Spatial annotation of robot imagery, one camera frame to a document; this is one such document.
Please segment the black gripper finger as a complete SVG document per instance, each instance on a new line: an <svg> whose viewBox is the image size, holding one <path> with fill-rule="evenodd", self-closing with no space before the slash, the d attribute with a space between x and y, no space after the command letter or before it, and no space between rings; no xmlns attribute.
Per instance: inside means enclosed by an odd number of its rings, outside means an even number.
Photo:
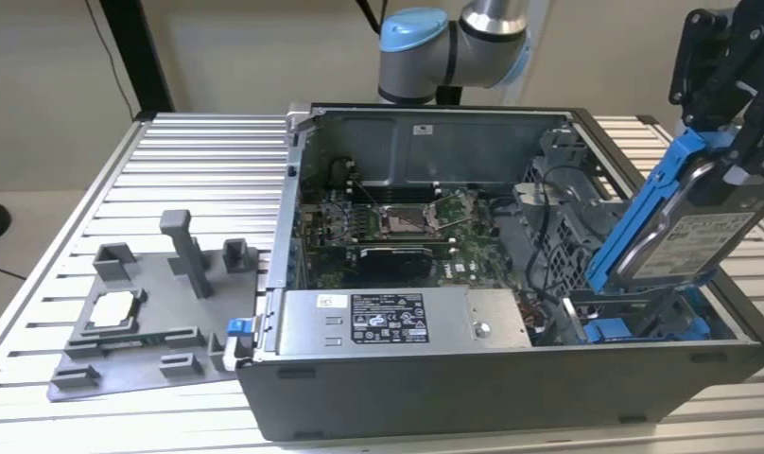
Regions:
<svg viewBox="0 0 764 454"><path fill-rule="evenodd" d="M764 203L764 26L735 26L722 66L722 119L743 126L722 156L713 200Z"/></svg>
<svg viewBox="0 0 764 454"><path fill-rule="evenodd" d="M721 128L750 95L737 81L751 67L754 28L734 25L735 9L694 9L683 20L669 101L689 128Z"/></svg>

